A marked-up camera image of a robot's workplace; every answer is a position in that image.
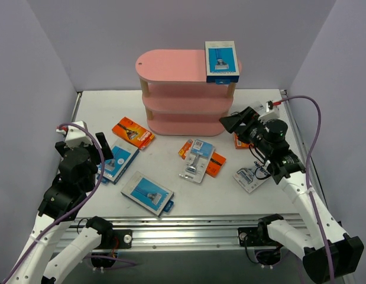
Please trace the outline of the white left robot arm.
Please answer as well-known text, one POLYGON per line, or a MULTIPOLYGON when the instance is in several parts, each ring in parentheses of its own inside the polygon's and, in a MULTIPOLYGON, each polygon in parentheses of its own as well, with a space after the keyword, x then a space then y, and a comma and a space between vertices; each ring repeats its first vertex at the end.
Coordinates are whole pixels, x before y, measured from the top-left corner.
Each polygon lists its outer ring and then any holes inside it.
POLYGON ((38 207, 29 239, 4 283, 62 283, 96 248, 116 247, 118 235, 111 222, 94 216, 57 256, 56 245, 75 220, 79 209, 98 187, 98 166, 113 157, 104 133, 94 136, 67 132, 55 148, 62 157, 59 174, 38 207))

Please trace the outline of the blue Harry's razor box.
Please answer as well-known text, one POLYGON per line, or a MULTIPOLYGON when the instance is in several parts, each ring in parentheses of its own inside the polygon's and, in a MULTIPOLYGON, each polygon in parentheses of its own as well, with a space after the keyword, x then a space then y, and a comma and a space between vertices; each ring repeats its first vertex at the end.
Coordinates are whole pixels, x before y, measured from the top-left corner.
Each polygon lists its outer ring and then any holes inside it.
POLYGON ((234 41, 206 41, 205 60, 207 83, 238 83, 240 71, 234 41))

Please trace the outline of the blue Harry's box front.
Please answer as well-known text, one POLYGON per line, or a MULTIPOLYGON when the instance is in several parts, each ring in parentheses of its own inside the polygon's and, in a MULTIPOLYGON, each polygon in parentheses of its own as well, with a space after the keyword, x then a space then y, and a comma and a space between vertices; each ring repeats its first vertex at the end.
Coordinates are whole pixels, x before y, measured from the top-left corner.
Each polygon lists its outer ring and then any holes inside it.
POLYGON ((174 192, 139 171, 133 174, 121 193, 157 217, 169 213, 174 206, 174 192))

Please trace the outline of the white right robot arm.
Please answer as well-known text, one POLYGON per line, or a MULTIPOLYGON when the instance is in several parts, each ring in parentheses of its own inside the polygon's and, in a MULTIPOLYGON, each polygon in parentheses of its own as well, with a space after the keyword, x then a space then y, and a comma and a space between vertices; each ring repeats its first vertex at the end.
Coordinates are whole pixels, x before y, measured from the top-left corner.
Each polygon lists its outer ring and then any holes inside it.
POLYGON ((281 215, 259 219, 256 237, 263 244, 279 243, 297 256, 315 283, 325 283, 354 273, 364 245, 334 219, 316 191, 305 184, 307 171, 286 141, 288 125, 267 120, 253 108, 220 118, 229 133, 254 146, 276 185, 288 196, 308 234, 290 225, 281 215))

